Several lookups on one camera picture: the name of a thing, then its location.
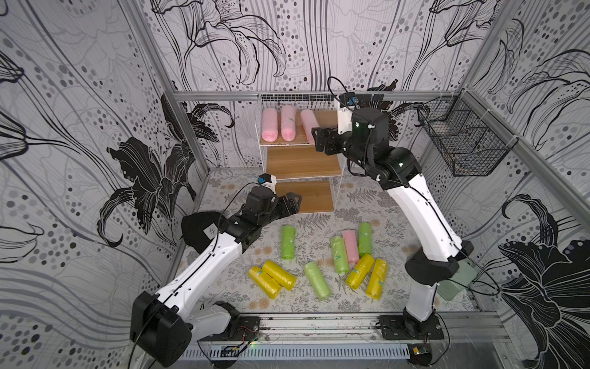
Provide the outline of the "pink trash bag roll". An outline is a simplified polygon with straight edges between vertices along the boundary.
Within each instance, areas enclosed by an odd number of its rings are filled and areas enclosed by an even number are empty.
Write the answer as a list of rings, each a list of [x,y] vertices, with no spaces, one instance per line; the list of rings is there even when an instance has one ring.
[[[306,109],[301,111],[300,117],[307,141],[310,145],[314,145],[315,139],[312,134],[312,129],[319,128],[319,123],[317,121],[316,115],[314,111]]]
[[[291,142],[297,136],[297,110],[291,105],[284,105],[281,109],[281,137]]]
[[[261,115],[261,138],[266,142],[278,139],[278,113],[276,109],[264,109]]]
[[[350,264],[358,263],[360,256],[358,251],[358,244],[355,230],[348,229],[342,231],[342,237],[347,252],[347,260]]]

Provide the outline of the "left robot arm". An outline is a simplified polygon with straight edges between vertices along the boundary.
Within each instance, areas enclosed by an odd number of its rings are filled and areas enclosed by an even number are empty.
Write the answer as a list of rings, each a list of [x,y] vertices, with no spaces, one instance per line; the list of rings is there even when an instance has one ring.
[[[302,196],[278,196],[264,185],[253,185],[239,212],[198,212],[188,218],[184,236],[198,258],[157,292],[141,292],[132,305],[130,340],[161,367],[170,367],[193,339],[221,335],[238,319],[234,307],[215,303],[191,319],[205,290],[261,236],[273,221],[296,215]]]

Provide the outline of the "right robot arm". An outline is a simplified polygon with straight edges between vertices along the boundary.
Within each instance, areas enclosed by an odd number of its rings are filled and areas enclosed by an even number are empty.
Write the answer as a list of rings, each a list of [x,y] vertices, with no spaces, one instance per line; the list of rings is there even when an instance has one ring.
[[[439,283],[458,272],[459,261],[473,252],[472,243],[463,241],[444,218],[414,154],[391,146],[386,113],[357,109],[345,129],[313,128],[311,135],[317,152],[341,154],[359,165],[402,209],[420,242],[405,264],[412,282],[404,314],[415,323],[430,320]]]

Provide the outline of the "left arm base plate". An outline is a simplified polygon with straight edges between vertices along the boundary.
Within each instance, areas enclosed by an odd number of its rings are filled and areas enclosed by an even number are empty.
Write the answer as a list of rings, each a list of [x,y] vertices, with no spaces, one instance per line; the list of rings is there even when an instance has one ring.
[[[232,318],[229,326],[220,334],[209,335],[198,341],[205,342],[249,342],[253,341],[259,332],[261,318],[259,316],[240,316]]]

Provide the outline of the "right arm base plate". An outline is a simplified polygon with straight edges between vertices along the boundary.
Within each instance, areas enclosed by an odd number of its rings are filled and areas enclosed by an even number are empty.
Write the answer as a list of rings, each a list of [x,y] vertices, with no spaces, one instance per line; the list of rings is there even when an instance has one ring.
[[[381,315],[376,329],[387,341],[436,341],[445,338],[445,331],[436,315],[417,321],[408,315]]]

